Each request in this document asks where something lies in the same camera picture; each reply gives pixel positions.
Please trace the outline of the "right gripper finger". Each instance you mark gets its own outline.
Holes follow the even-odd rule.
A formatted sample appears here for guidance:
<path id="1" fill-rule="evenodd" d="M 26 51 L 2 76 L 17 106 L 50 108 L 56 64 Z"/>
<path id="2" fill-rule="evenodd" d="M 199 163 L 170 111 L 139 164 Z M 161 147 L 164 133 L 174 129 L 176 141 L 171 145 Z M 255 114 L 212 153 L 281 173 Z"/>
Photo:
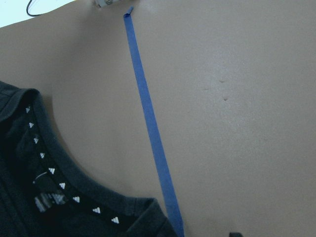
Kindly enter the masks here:
<path id="1" fill-rule="evenodd" d="M 229 233 L 229 237 L 240 237 L 240 233 L 231 232 Z"/>

